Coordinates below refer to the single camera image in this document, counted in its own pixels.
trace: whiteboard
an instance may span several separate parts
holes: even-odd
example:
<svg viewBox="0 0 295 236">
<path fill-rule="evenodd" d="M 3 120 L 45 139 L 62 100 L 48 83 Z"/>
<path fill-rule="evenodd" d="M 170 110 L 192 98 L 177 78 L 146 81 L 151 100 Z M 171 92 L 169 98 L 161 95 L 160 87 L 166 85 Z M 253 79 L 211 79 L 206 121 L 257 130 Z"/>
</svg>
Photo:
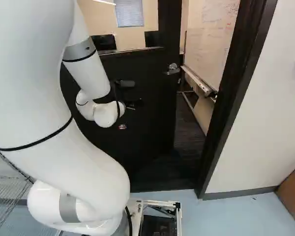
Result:
<svg viewBox="0 0 295 236">
<path fill-rule="evenodd" d="M 218 91 L 239 0 L 190 0 L 184 64 Z"/>
</svg>

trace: black cable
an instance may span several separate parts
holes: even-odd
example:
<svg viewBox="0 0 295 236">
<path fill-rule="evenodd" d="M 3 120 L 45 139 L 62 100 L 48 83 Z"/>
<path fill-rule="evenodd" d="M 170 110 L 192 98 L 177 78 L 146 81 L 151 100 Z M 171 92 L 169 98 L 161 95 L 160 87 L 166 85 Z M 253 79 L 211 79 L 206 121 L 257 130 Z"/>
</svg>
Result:
<svg viewBox="0 0 295 236">
<path fill-rule="evenodd" d="M 68 127 L 68 125 L 71 123 L 71 121 L 73 120 L 73 116 L 71 115 L 70 119 L 68 120 L 68 122 L 66 124 L 63 125 L 63 127 L 61 127 L 60 129 L 58 129 L 57 131 L 55 131 L 54 133 L 39 139 L 35 142 L 32 142 L 30 144 L 26 144 L 26 145 L 22 145 L 22 146 L 18 146 L 18 147 L 8 147 L 8 148 L 0 148 L 0 151 L 18 151 L 18 150 L 22 150 L 22 149 L 26 149 L 26 148 L 30 148 L 32 146 L 35 146 L 37 144 L 40 144 L 48 139 L 51 139 L 52 137 L 56 136 L 57 134 L 59 134 L 60 132 L 62 132 L 66 127 Z"/>
<path fill-rule="evenodd" d="M 118 96 L 117 96 L 117 92 L 116 92 L 115 82 L 111 83 L 111 87 L 113 88 L 115 100 L 116 100 L 116 103 L 117 103 L 117 114 L 118 114 L 117 119 L 116 119 L 116 121 L 117 121 L 119 119 L 119 117 L 120 117 L 120 106 L 119 106 L 119 102 L 118 102 Z"/>
<path fill-rule="evenodd" d="M 128 224 L 129 224 L 129 236 L 132 236 L 132 220 L 131 220 L 131 215 L 130 215 L 130 212 L 129 212 L 129 209 L 128 209 L 128 207 L 127 207 L 127 206 L 126 206 L 125 210 L 126 210 L 127 217 L 128 217 Z"/>
</svg>

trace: white robotic arm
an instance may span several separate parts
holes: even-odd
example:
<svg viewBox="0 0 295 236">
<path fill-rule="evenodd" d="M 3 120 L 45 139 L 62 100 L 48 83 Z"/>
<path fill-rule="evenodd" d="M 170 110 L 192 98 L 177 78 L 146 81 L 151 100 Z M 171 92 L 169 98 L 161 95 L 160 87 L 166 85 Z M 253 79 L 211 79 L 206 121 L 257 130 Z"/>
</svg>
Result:
<svg viewBox="0 0 295 236">
<path fill-rule="evenodd" d="M 111 126 L 117 102 L 93 102 L 110 84 L 75 0 L 0 1 L 0 151 L 37 179 L 28 196 L 36 220 L 109 236 L 129 199 L 128 175 L 78 129 L 60 90 L 62 59 L 81 87 L 80 113 Z"/>
</svg>

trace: dark carpet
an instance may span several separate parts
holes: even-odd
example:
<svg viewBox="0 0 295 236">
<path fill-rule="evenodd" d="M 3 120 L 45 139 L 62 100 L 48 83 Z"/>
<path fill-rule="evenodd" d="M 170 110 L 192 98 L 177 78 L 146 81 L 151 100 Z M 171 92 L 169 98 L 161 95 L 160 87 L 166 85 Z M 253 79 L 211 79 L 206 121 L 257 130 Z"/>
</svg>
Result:
<svg viewBox="0 0 295 236">
<path fill-rule="evenodd" d="M 131 177 L 132 192 L 195 188 L 205 135 L 181 94 L 177 95 L 175 143 Z"/>
</svg>

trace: gray metal band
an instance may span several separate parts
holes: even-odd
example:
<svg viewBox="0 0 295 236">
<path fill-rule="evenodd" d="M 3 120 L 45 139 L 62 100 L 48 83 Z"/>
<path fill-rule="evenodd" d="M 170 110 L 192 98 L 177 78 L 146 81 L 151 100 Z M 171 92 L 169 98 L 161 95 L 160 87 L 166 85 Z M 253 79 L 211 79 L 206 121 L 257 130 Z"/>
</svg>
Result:
<svg viewBox="0 0 295 236">
<path fill-rule="evenodd" d="M 65 48 L 63 54 L 63 61 L 76 61 L 83 58 L 88 58 L 89 55 L 93 54 L 96 51 L 95 45 L 91 37 L 87 40 L 68 46 Z"/>
<path fill-rule="evenodd" d="M 80 223 L 76 210 L 76 200 L 69 194 L 60 194 L 59 212 L 65 223 Z"/>
</svg>

